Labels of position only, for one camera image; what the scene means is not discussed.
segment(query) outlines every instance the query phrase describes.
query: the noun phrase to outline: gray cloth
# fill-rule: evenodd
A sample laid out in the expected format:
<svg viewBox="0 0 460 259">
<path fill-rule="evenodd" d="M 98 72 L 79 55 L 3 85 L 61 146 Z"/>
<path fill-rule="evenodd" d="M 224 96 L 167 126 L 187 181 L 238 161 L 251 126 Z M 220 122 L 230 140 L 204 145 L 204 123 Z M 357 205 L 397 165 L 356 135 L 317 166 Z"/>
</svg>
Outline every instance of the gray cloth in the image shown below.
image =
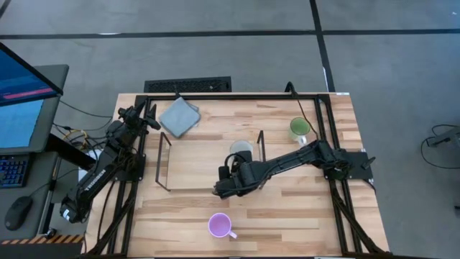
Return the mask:
<svg viewBox="0 0 460 259">
<path fill-rule="evenodd" d="M 171 135 L 179 138 L 200 121 L 200 118 L 198 107 L 180 97 L 160 115 L 160 123 Z"/>
</svg>

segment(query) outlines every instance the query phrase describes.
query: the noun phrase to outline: wooden tabletop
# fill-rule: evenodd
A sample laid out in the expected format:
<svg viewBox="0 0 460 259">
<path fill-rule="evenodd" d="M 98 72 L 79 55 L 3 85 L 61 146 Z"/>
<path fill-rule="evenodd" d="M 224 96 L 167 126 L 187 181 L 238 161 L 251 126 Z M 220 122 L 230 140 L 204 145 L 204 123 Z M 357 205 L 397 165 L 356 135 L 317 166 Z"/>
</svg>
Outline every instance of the wooden tabletop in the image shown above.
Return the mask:
<svg viewBox="0 0 460 259">
<path fill-rule="evenodd" d="M 330 96 L 341 147 L 350 151 L 362 149 L 350 96 Z M 114 118 L 118 117 L 116 110 L 133 105 L 135 97 L 136 94 L 120 94 Z M 172 101 L 155 103 L 158 118 Z M 277 175 L 262 190 L 245 197 L 233 196 L 222 201 L 211 194 L 218 179 L 218 167 L 223 165 L 234 141 L 250 141 L 254 146 L 254 160 L 259 160 L 256 141 L 260 130 L 264 131 L 267 159 L 299 148 L 288 136 L 290 120 L 302 116 L 298 103 L 292 100 L 200 100 L 190 103 L 199 107 L 201 120 L 198 125 L 180 140 L 161 129 L 172 146 L 168 150 L 163 148 L 160 181 L 171 188 L 171 192 L 155 183 L 160 132 L 150 130 L 147 136 L 144 150 L 147 166 L 137 192 L 128 256 L 340 255 L 328 182 L 323 172 L 311 165 Z M 301 103 L 305 115 L 318 129 L 313 102 L 303 100 Z M 322 111 L 323 118 L 327 119 L 326 108 Z M 328 141 L 332 143 L 328 123 L 325 125 Z M 307 138 L 315 139 L 313 133 Z M 117 185 L 109 197 L 103 233 L 113 218 Z M 349 185 L 356 219 L 375 243 L 387 250 L 374 191 L 360 180 L 351 180 Z M 88 249 L 96 243 L 108 189 L 109 185 L 94 199 L 86 233 Z M 208 233 L 208 219 L 217 212 L 230 216 L 233 231 L 238 234 L 236 240 L 231 237 L 219 239 Z M 349 249 L 353 250 L 345 219 L 344 225 Z M 121 249 L 123 230 L 122 223 L 116 251 Z"/>
</svg>

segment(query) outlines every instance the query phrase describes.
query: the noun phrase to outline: gray concrete floor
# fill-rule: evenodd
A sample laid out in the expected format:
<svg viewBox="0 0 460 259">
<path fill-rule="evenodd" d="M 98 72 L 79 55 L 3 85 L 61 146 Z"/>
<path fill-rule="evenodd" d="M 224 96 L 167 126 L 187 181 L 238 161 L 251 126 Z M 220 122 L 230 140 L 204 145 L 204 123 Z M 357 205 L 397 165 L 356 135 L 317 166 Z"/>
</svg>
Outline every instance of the gray concrete floor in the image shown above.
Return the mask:
<svg viewBox="0 0 460 259">
<path fill-rule="evenodd" d="M 460 28 L 454 0 L 317 4 L 323 29 Z M 0 35 L 226 29 L 314 26 L 301 0 L 12 0 L 0 19 Z M 364 146 L 377 157 L 372 167 L 391 251 L 457 258 L 460 171 L 427 165 L 419 148 L 431 126 L 460 124 L 460 35 L 325 41 L 336 90 L 351 93 Z M 32 65 L 67 63 L 63 100 L 97 114 L 112 114 L 116 95 L 142 91 L 145 80 L 231 76 L 234 91 L 281 91 L 287 81 L 299 91 L 326 91 L 316 36 L 2 42 Z M 55 122 L 96 128 L 105 121 L 60 106 Z M 458 165 L 459 151 L 448 145 L 426 152 L 438 164 Z"/>
</svg>

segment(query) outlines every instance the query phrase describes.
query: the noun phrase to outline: yellow black caution stripe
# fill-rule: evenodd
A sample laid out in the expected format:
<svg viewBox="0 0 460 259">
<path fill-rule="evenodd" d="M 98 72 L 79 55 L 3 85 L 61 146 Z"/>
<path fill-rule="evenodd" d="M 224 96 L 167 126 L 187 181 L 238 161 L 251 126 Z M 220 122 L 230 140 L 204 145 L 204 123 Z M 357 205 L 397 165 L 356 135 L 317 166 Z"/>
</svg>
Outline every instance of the yellow black caution stripe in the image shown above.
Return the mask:
<svg viewBox="0 0 460 259">
<path fill-rule="evenodd" d="M 1 241 L 2 245 L 27 245 L 27 244 L 68 244 L 68 243 L 80 243 L 83 241 L 83 235 L 56 235 L 51 239 L 47 240 L 43 236 L 36 236 L 32 239 L 25 240 L 4 240 Z"/>
</svg>

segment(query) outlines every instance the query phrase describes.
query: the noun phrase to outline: computer monitor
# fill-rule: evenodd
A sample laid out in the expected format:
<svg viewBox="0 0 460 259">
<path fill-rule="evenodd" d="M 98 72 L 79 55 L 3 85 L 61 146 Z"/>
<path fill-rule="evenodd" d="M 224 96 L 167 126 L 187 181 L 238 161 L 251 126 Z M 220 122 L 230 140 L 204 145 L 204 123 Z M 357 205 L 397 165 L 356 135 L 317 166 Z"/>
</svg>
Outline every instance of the computer monitor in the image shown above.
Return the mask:
<svg viewBox="0 0 460 259">
<path fill-rule="evenodd" d="M 62 94 L 62 89 L 0 43 L 0 106 Z"/>
</svg>

